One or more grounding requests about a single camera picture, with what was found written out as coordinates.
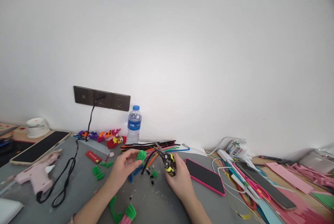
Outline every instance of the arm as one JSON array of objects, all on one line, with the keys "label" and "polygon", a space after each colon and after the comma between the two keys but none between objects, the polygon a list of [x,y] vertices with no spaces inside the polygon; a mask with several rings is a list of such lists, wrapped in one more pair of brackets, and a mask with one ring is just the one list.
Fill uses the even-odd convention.
[{"label": "arm", "polygon": [[174,154],[173,156],[176,163],[177,173],[174,177],[171,177],[166,173],[168,184],[177,197],[182,201],[193,224],[212,224],[201,202],[195,195],[190,174],[185,162],[178,156],[178,154]]},{"label": "arm", "polygon": [[138,152],[139,150],[130,149],[117,157],[105,184],[75,215],[75,224],[97,223],[111,198],[115,196],[129,174],[142,163],[141,160],[136,160]]}]

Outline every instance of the wall socket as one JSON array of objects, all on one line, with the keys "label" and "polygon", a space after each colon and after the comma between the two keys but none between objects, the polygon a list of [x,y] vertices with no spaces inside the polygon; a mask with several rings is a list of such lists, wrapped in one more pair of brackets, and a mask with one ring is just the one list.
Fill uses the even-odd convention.
[{"label": "wall socket", "polygon": [[112,95],[113,95],[113,93],[111,93],[111,92],[94,90],[93,91],[94,102],[97,100],[97,98],[100,98],[103,95],[105,95],[105,98],[100,99],[99,101],[97,101],[95,106],[104,107],[104,108],[111,108]]},{"label": "wall socket", "polygon": [[82,87],[82,86],[73,86],[74,88],[74,99],[76,103],[84,105],[93,105],[93,89]]},{"label": "wall socket", "polygon": [[112,109],[121,110],[121,111],[129,111],[130,109],[130,95],[118,94],[114,93],[112,95]]},{"label": "wall socket", "polygon": [[82,86],[73,86],[73,89],[76,103],[92,106],[97,98],[105,95],[105,98],[97,101],[95,106],[121,111],[129,111],[130,109],[130,95],[93,90]]}]

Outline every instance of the black phone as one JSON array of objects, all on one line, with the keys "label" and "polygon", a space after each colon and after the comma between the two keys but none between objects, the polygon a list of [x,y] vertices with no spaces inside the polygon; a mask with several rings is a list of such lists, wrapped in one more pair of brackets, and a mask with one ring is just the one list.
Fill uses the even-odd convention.
[{"label": "black phone", "polygon": [[69,135],[69,132],[55,131],[16,155],[10,160],[10,162],[13,164],[32,165],[46,155],[52,148],[59,145],[59,143],[61,143]]},{"label": "black phone", "polygon": [[275,188],[266,178],[259,174],[254,168],[251,168],[245,162],[236,161],[238,168],[247,175],[252,181],[258,183],[264,190],[268,192],[270,197],[284,210],[293,210],[297,206]]},{"label": "black phone", "polygon": [[196,162],[185,159],[190,177],[215,193],[224,196],[225,189],[221,177],[213,171],[197,164]]}]

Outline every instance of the pink glue gun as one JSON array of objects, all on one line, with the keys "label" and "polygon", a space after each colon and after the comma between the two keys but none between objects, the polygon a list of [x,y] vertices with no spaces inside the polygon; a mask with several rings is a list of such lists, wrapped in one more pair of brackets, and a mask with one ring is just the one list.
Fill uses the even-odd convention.
[{"label": "pink glue gun", "polygon": [[32,166],[19,173],[15,177],[15,181],[21,185],[30,180],[34,194],[37,194],[39,191],[45,193],[53,184],[53,181],[48,177],[48,173],[52,170],[54,165],[50,167],[49,165],[58,159],[61,151],[62,149],[59,149],[40,159]]}]

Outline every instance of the yellow-black pliers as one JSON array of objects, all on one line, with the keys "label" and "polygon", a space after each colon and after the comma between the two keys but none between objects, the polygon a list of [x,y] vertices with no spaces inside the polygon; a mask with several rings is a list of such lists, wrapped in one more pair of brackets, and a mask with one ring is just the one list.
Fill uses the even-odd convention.
[{"label": "yellow-black pliers", "polygon": [[162,158],[162,161],[164,162],[164,166],[166,169],[166,172],[170,175],[170,176],[175,176],[175,160],[172,154],[166,153],[160,146],[158,143],[156,143],[157,147],[153,147],[156,152],[160,155],[160,157]]}]

